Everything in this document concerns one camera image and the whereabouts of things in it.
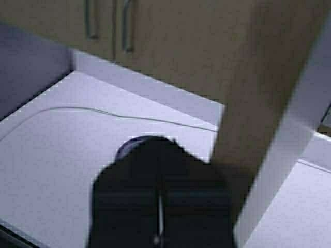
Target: cabinet door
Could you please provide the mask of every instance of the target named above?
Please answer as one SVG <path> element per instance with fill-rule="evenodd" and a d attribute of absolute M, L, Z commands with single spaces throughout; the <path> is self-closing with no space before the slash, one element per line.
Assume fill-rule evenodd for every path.
<path fill-rule="evenodd" d="M 112 60 L 113 0 L 0 0 L 0 21 Z"/>
<path fill-rule="evenodd" d="M 68 5 L 68 44 L 112 60 L 116 14 L 114 0 L 70 0 Z"/>
<path fill-rule="evenodd" d="M 224 103 L 251 2 L 119 0 L 116 61 Z"/>
<path fill-rule="evenodd" d="M 67 0 L 1 0 L 0 22 L 66 43 Z"/>

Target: cabinet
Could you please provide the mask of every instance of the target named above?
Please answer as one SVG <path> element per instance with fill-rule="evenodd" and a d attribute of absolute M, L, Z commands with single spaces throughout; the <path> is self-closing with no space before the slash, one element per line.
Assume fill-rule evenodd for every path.
<path fill-rule="evenodd" d="M 225 103 L 252 1 L 2 0 L 0 21 Z"/>
<path fill-rule="evenodd" d="M 1 0 L 0 21 L 66 43 L 68 1 Z"/>
<path fill-rule="evenodd" d="M 224 103 L 248 22 L 246 2 L 119 0 L 116 62 Z"/>
<path fill-rule="evenodd" d="M 114 58 L 114 1 L 1 0 L 0 21 L 99 57 Z"/>

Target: cabinet handle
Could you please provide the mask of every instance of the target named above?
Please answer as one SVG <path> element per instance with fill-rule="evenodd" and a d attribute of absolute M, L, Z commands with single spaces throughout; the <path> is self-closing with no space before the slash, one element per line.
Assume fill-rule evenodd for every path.
<path fill-rule="evenodd" d="M 133 52 L 133 47 L 128 45 L 128 10 L 130 7 L 130 3 L 132 0 L 126 0 L 123 7 L 123 13 L 122 13 L 122 49 L 129 53 Z"/>
<path fill-rule="evenodd" d="M 88 39 L 98 39 L 95 0 L 85 0 L 85 33 Z"/>

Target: white wall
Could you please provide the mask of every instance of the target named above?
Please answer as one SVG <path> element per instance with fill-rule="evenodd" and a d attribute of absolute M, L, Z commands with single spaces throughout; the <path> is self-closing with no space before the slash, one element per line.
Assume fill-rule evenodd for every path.
<path fill-rule="evenodd" d="M 0 23 L 0 120 L 70 70 L 65 46 Z"/>
<path fill-rule="evenodd" d="M 218 126 L 224 105 L 73 50 L 75 70 Z"/>
<path fill-rule="evenodd" d="M 244 247 L 258 227 L 259 221 L 312 139 L 330 104 L 330 44 L 331 17 L 326 21 L 293 91 L 275 138 L 238 218 L 234 231 L 239 247 Z"/>

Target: white panel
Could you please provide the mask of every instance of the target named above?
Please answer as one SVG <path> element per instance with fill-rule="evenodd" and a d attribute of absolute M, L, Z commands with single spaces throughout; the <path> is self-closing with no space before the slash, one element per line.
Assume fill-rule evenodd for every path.
<path fill-rule="evenodd" d="M 219 125 L 224 105 L 152 79 L 114 63 L 73 50 L 76 70 L 139 96 L 161 103 L 213 125 Z"/>

